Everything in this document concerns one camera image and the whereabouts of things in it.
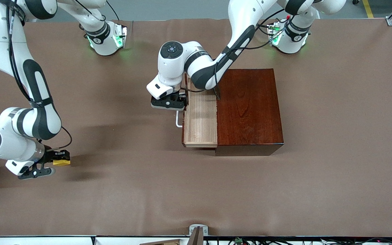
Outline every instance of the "electrical wires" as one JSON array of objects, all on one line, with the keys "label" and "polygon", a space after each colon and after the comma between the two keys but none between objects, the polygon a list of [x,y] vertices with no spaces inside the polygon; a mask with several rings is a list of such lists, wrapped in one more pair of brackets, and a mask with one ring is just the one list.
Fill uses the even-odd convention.
[{"label": "electrical wires", "polygon": [[273,17],[273,16],[279,14],[279,13],[282,12],[282,11],[284,11],[284,9],[281,9],[281,10],[279,10],[279,11],[276,11],[274,14],[272,14],[272,15],[270,15],[269,17],[265,18],[265,19],[263,20],[263,22],[261,22],[260,24],[257,24],[256,27],[257,27],[257,28],[260,28],[261,26],[264,25],[264,23],[266,23],[267,20],[269,20],[271,17]]},{"label": "electrical wires", "polygon": [[79,5],[81,5],[87,12],[89,12],[89,14],[91,14],[95,19],[99,20],[99,21],[105,21],[105,16],[102,16],[102,20],[100,20],[98,17],[96,17],[88,8],[86,8],[82,3],[80,3],[78,0],[75,0],[75,2],[77,2]]},{"label": "electrical wires", "polygon": [[12,37],[13,37],[13,26],[14,26],[14,16],[15,16],[15,13],[16,13],[16,11],[12,10],[12,13],[11,13],[11,16],[10,16],[10,7],[7,6],[6,20],[7,20],[8,53],[9,53],[10,65],[11,65],[13,76],[14,76],[14,79],[16,81],[16,84],[17,84],[18,88],[22,92],[23,96],[28,101],[31,101],[30,96],[28,96],[28,93],[26,92],[25,88],[22,85],[22,82],[20,81],[20,76],[19,76],[19,72],[17,70],[16,60],[15,60],[14,52],[13,52]]},{"label": "electrical wires", "polygon": [[116,11],[115,11],[114,8],[112,7],[112,5],[109,3],[109,0],[107,0],[106,2],[107,2],[107,4],[110,6],[110,8],[113,10],[113,12],[115,13],[117,20],[120,20],[120,18],[119,18],[119,16],[117,15]]},{"label": "electrical wires", "polygon": [[[284,11],[284,9],[281,9],[281,10],[275,12],[274,14],[271,14],[269,17],[267,17],[266,19],[264,19],[263,22],[261,22],[260,24],[257,24],[257,25],[255,26],[255,30],[259,29],[259,30],[260,30],[261,32],[263,32],[264,34],[269,35],[268,33],[264,32],[264,31],[261,29],[261,27],[264,25],[264,23],[265,23],[268,19],[270,19],[271,17],[275,16],[276,14],[279,14],[279,13],[282,12],[282,11]],[[239,49],[257,49],[257,48],[262,48],[262,47],[268,45],[269,43],[271,43],[271,42],[272,42],[272,41],[273,41],[273,40],[283,31],[283,30],[285,30],[285,28],[282,29],[282,30],[280,30],[276,35],[274,35],[274,37],[270,38],[270,39],[268,40],[268,42],[266,42],[266,43],[264,43],[263,45],[260,45],[260,46],[258,46],[258,47],[253,47],[253,48],[238,47],[238,48],[230,49],[228,52],[231,53],[232,51],[239,50]],[[216,95],[216,98],[217,98],[217,99],[221,99],[221,97],[220,97],[220,90],[216,90],[216,87],[217,87],[217,85],[218,85],[218,83],[219,83],[219,82],[218,82],[218,79],[217,79],[217,66],[218,66],[218,65],[219,65],[219,62],[216,62],[215,65],[214,65],[214,82],[216,83],[216,85],[213,87],[213,91],[214,91],[214,94]]]},{"label": "electrical wires", "polygon": [[355,241],[350,241],[350,240],[342,242],[342,241],[337,241],[337,240],[333,240],[333,239],[328,239],[328,240],[325,240],[323,243],[325,243],[325,245],[363,245],[364,243],[373,242],[373,241],[387,242],[387,243],[391,243],[392,244],[391,240],[388,240],[388,239],[385,239],[385,238],[379,238],[379,237],[372,238],[372,239],[369,239],[369,240],[364,241],[364,242],[355,242]]},{"label": "electrical wires", "polygon": [[67,143],[67,144],[64,145],[64,146],[60,146],[60,147],[57,147],[57,148],[54,148],[54,149],[49,149],[49,150],[47,150],[46,152],[50,152],[50,151],[54,151],[54,150],[63,149],[63,148],[66,148],[66,147],[70,146],[70,144],[72,144],[72,135],[70,135],[69,131],[68,131],[65,127],[61,126],[61,128],[62,128],[64,131],[66,131],[67,135],[69,135],[69,138],[70,138],[69,143]]},{"label": "electrical wires", "polygon": [[181,89],[184,91],[187,91],[187,92],[192,92],[192,93],[200,93],[200,92],[205,91],[205,90],[191,90],[191,89],[188,89],[187,86],[185,88],[181,87]]}]

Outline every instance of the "green status light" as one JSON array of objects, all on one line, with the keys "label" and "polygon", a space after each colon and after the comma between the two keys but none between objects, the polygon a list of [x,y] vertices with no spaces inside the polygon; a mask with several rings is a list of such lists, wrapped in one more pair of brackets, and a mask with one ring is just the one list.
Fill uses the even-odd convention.
[{"label": "green status light", "polygon": [[280,39],[279,36],[276,37],[276,38],[272,41],[272,44],[273,44],[273,45],[278,45],[278,44],[279,44],[279,39]]},{"label": "green status light", "polygon": [[122,46],[123,46],[123,44],[122,44],[122,38],[119,37],[119,36],[114,36],[114,38],[115,38],[115,42],[116,42],[117,47],[118,47],[118,48],[122,47]]},{"label": "green status light", "polygon": [[90,37],[87,36],[87,40],[88,40],[88,42],[90,43],[90,47],[93,48],[93,44],[92,44],[92,41],[90,40]]}]

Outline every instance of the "table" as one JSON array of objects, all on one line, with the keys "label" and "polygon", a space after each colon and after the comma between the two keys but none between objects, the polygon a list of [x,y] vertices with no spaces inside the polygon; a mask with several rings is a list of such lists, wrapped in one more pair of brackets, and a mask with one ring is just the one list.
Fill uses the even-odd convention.
[{"label": "table", "polygon": [[[215,235],[392,236],[384,19],[316,20],[299,53],[247,50],[234,63],[274,68],[285,145],[270,157],[185,149],[174,112],[149,104],[160,46],[198,40],[216,56],[230,38],[227,20],[127,25],[127,50],[100,57],[77,23],[26,24],[73,159],[37,180],[0,167],[0,235],[182,234],[203,223]],[[249,46],[263,42],[258,32]],[[0,72],[0,113],[11,106],[28,103]]]}]

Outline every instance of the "robot logo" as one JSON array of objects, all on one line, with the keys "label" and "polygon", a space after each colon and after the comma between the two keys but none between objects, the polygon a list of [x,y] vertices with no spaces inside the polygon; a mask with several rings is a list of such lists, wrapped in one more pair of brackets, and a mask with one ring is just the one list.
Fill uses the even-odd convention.
[{"label": "robot logo", "polygon": [[96,44],[101,44],[102,40],[99,38],[94,38],[93,42],[95,42]]}]

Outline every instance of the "gray floor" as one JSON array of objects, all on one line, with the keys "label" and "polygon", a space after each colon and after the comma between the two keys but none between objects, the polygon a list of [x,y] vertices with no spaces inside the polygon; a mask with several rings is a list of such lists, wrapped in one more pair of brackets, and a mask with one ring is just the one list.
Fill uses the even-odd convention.
[{"label": "gray floor", "polygon": [[[109,0],[121,20],[170,20],[170,19],[227,19],[229,0]],[[392,0],[369,0],[374,17],[385,17],[392,12]],[[266,16],[278,11],[279,6],[273,6]],[[100,9],[107,19],[115,19],[115,15],[108,5]],[[285,13],[275,17],[285,17]],[[343,9],[338,13],[326,16],[322,19],[342,19],[342,18],[367,18],[363,2],[353,5],[351,0],[347,0]],[[53,19],[45,21],[75,21],[75,19],[59,9]]]}]

